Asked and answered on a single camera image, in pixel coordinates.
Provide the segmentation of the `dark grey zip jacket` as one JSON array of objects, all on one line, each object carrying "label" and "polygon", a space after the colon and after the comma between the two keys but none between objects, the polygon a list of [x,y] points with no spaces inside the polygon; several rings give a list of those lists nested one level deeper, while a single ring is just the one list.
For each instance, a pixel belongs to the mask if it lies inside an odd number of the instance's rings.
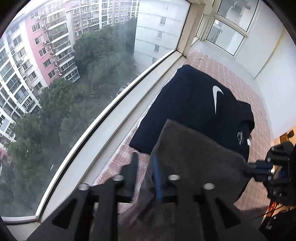
[{"label": "dark grey zip jacket", "polygon": [[[243,156],[171,120],[166,121],[151,157],[153,154],[191,189],[213,183],[215,194],[227,204],[236,202],[249,181],[244,176],[246,161]],[[136,203],[118,218],[118,238],[176,240],[174,224],[174,204],[158,203],[155,198],[150,160]]]}]

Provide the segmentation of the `wooden cabinet panel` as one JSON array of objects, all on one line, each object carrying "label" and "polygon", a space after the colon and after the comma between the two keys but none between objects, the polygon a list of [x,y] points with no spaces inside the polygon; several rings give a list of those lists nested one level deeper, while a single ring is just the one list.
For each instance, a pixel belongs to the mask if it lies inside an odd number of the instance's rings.
[{"label": "wooden cabinet panel", "polygon": [[281,135],[272,133],[271,146],[276,146],[284,142],[291,142],[295,146],[295,126]]}]

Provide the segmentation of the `navy swoosh shirt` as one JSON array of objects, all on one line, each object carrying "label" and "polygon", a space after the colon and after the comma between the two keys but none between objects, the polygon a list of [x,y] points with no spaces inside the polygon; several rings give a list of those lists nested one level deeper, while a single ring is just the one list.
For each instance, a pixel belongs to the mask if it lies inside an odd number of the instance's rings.
[{"label": "navy swoosh shirt", "polygon": [[184,65],[162,88],[129,146],[150,154],[167,120],[203,133],[218,144],[249,158],[255,127],[251,105],[210,75]]}]

